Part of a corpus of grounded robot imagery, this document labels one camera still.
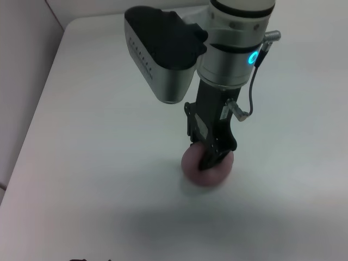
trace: white table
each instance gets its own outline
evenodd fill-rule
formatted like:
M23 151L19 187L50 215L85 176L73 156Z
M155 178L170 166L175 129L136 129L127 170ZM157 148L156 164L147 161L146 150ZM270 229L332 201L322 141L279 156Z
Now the white table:
M0 208L0 260L347 260L346 4L306 2L278 3L282 41L215 190L180 170L198 77L184 102L160 103L122 15L72 22Z

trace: dark object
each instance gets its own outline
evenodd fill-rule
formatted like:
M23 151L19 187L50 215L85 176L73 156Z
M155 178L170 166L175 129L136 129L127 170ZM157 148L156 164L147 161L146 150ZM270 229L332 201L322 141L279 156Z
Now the dark object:
M230 127L232 112L226 106L226 101L229 98L236 101L239 92L240 88L222 91L201 80L196 102L185 103L187 134L191 142L201 141L207 149L200 162L200 170L217 165L237 148Z
M272 11L275 6L273 5L272 7L265 10L261 10L261 11L245 11L245 10L239 10L236 8L228 7L224 4L219 3L217 0L210 0L210 2L215 8L219 9L225 14L229 14L229 15L233 15L237 17L244 17L244 18L261 18L261 17L268 16L272 14Z
M208 33L197 24L185 24L176 12L151 7L133 7L125 19L159 66L185 70L194 66L207 51Z

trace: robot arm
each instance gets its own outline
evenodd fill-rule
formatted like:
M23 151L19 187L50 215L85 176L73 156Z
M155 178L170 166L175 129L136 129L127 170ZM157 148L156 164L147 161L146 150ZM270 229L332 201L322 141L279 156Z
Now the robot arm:
M208 169L237 148L230 121L252 114L254 78L279 31L266 32L275 0L210 0L209 7L181 19L175 12L134 7L125 13L129 53L156 97L180 102L195 70L201 79L196 102L186 103L188 136L206 148ZM237 99L252 73L249 113Z

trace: pink object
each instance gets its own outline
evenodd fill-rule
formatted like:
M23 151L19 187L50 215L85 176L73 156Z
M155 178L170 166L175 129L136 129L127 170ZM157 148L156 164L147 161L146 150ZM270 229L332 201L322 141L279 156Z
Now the pink object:
M219 165L202 171L198 169L198 165L204 150L204 146L200 142L189 147L181 160L181 168L185 176L194 184L202 187L214 187L221 184L231 172L233 152L231 151Z

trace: white wall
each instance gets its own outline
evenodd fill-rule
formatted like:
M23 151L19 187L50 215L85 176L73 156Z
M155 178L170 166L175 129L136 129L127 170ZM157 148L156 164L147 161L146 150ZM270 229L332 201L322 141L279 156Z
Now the white wall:
M72 20L79 17L120 14L135 5L166 9L208 4L209 0L47 0L47 2L65 28Z
M0 184L10 180L62 34L44 0L0 0Z
M1 202L2 202L4 195L5 195L5 191L3 189L0 189L0 205L1 205Z

